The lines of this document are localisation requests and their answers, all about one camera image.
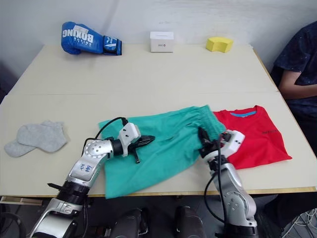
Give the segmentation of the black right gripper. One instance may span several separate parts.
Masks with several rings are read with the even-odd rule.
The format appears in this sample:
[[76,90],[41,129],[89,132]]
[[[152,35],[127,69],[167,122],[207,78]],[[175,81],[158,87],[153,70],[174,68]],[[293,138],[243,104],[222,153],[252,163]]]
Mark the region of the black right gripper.
[[198,137],[202,144],[202,148],[199,149],[202,159],[214,159],[221,154],[221,142],[210,141],[208,133],[202,127],[198,128]]

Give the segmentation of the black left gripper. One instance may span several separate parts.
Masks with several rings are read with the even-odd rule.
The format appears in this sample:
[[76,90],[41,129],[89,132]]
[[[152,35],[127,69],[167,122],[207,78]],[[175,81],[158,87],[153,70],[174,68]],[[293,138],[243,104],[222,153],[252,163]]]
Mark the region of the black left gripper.
[[140,159],[137,154],[137,148],[146,146],[155,140],[155,136],[153,135],[142,135],[136,142],[131,143],[128,146],[128,155],[133,155],[135,159],[135,163],[139,164]]

